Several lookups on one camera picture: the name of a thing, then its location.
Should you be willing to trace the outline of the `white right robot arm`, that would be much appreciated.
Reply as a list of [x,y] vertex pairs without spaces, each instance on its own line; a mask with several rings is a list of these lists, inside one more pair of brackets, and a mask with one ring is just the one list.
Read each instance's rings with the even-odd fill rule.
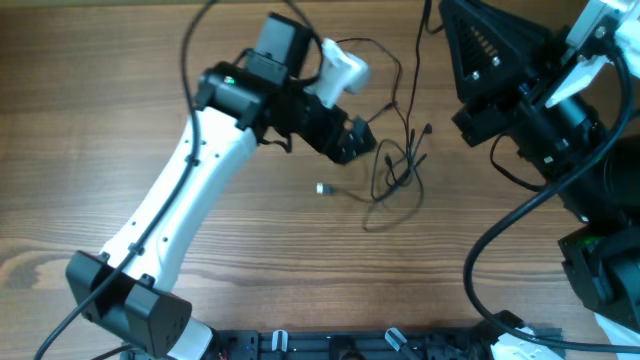
[[591,1],[558,33],[480,1],[439,6],[462,102],[454,123],[470,146],[510,137],[544,178],[490,228],[464,265],[551,197],[581,228],[559,242],[574,293],[608,336],[605,350],[639,355],[639,5]]

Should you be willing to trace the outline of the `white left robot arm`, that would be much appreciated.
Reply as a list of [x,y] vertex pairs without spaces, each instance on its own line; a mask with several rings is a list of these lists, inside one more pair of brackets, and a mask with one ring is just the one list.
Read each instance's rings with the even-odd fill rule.
[[257,44],[185,88],[189,117],[169,162],[128,223],[100,252],[75,253],[66,278],[83,317],[151,359],[215,359],[214,330],[173,288],[202,222],[274,130],[347,164],[376,144],[369,125],[337,102],[368,82],[368,64],[321,38],[302,14],[268,16]]

